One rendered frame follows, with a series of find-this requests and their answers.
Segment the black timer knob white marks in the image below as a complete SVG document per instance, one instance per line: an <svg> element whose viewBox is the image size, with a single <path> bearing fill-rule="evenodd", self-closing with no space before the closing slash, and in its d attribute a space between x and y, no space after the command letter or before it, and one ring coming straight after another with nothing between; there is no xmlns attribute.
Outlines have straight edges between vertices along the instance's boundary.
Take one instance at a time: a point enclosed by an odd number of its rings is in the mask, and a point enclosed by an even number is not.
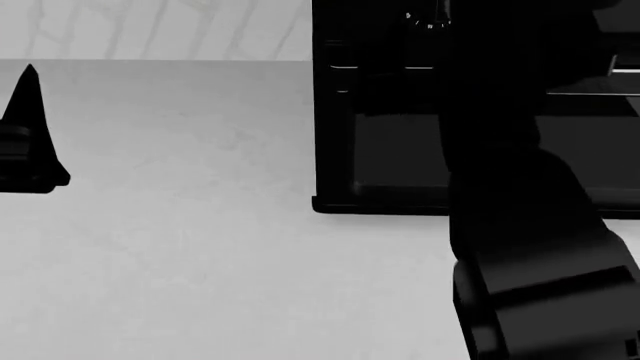
<svg viewBox="0 0 640 360"><path fill-rule="evenodd" d="M407 0L406 20L411 26L427 32L448 29L450 24L436 22L436 0Z"/></svg>

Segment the black glass oven door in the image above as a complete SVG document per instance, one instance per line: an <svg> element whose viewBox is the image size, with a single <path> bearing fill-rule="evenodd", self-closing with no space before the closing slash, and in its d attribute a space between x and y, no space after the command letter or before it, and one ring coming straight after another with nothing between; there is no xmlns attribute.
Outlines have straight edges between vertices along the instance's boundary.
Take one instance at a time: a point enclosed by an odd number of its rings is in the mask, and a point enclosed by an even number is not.
<svg viewBox="0 0 640 360"><path fill-rule="evenodd" d="M640 221L640 117L541 116L542 147L570 165L605 219ZM436 116L350 116L316 144L321 214L449 214Z"/></svg>

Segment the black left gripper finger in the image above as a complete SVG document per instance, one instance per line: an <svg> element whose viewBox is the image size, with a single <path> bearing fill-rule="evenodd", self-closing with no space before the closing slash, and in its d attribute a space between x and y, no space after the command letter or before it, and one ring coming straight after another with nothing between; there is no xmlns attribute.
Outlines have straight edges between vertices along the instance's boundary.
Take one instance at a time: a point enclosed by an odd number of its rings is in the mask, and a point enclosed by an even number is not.
<svg viewBox="0 0 640 360"><path fill-rule="evenodd" d="M33 65L27 65L15 86L0 124L27 125L28 122L46 121L39 74ZM56 187L69 185L70 173L56 154Z"/></svg>

